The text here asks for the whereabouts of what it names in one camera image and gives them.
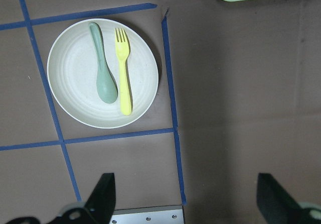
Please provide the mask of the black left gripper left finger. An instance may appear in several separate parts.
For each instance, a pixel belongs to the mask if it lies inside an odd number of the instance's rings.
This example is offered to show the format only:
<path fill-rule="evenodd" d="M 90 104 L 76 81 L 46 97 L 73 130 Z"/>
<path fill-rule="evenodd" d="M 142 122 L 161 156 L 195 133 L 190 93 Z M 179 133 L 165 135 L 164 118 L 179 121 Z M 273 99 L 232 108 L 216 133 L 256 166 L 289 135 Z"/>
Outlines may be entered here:
<path fill-rule="evenodd" d="M 109 223 L 116 204 L 114 173 L 104 173 L 85 203 L 66 206 L 49 223 Z"/>

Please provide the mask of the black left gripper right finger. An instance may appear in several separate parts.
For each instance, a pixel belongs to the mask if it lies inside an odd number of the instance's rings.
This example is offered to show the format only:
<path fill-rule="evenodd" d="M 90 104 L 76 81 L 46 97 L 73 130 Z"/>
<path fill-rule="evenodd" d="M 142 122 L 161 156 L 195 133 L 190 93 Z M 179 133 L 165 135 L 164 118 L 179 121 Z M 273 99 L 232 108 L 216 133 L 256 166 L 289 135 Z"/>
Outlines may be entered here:
<path fill-rule="evenodd" d="M 266 223 L 320 223 L 320 206 L 300 205 L 269 173 L 259 173 L 256 203 Z"/>

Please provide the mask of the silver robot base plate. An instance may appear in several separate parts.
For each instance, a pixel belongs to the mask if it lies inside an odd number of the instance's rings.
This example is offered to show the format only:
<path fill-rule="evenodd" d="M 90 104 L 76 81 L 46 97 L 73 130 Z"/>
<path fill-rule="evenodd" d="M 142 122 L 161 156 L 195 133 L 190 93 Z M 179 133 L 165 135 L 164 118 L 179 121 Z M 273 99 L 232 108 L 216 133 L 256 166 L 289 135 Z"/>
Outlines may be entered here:
<path fill-rule="evenodd" d="M 115 210 L 109 223 L 185 223 L 181 205 Z"/>

